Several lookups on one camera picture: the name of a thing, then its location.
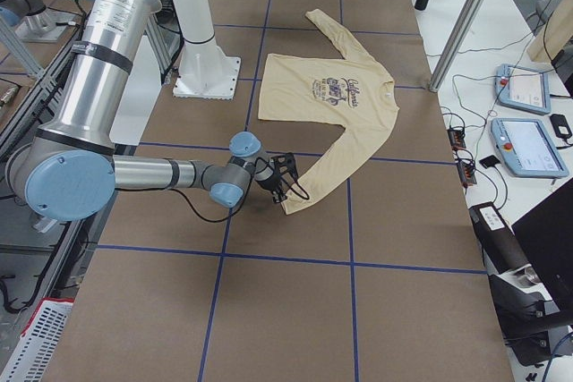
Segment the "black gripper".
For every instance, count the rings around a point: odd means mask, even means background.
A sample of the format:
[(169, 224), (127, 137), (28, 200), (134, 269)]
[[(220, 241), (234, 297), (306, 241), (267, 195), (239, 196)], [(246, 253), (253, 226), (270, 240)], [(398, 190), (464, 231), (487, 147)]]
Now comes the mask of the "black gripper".
[(275, 204), (279, 204), (285, 200), (280, 167), (281, 164), (273, 158), (258, 158), (256, 160), (256, 182), (262, 189), (272, 193)]

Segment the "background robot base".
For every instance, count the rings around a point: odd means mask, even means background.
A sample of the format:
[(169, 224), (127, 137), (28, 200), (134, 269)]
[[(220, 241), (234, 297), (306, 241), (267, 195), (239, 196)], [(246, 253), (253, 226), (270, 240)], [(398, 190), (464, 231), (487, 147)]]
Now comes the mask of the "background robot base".
[(56, 43), (71, 28), (81, 35), (74, 13), (50, 9), (43, 0), (1, 0), (1, 17), (24, 42)]

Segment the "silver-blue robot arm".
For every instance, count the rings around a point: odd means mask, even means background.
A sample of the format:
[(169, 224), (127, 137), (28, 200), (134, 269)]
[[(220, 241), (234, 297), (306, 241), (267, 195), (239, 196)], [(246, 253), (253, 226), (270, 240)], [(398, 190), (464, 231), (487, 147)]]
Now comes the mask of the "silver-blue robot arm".
[[(232, 213), (253, 183), (282, 202), (280, 157), (270, 157), (250, 132), (230, 141), (224, 166), (191, 160), (120, 156), (110, 138), (115, 115), (147, 23), (164, 0), (95, 0), (85, 31), (74, 43), (73, 63), (52, 121), (8, 160), (12, 193), (37, 214), (58, 221), (99, 212), (116, 191), (202, 189)], [(184, 42), (178, 97), (230, 99), (240, 59), (215, 39), (208, 0), (173, 0)]]

